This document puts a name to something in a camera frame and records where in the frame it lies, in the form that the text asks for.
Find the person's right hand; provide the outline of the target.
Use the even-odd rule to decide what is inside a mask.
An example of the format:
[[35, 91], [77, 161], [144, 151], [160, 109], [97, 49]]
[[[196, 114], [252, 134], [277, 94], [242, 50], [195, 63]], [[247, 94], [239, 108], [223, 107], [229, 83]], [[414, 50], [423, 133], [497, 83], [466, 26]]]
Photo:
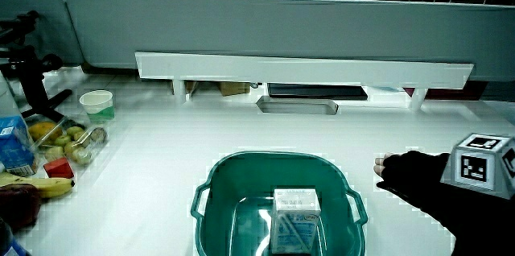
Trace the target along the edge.
[[452, 233], [506, 229], [514, 223], [514, 199], [491, 196], [441, 181], [451, 154], [421, 151], [389, 154], [375, 160], [379, 188], [421, 209]]

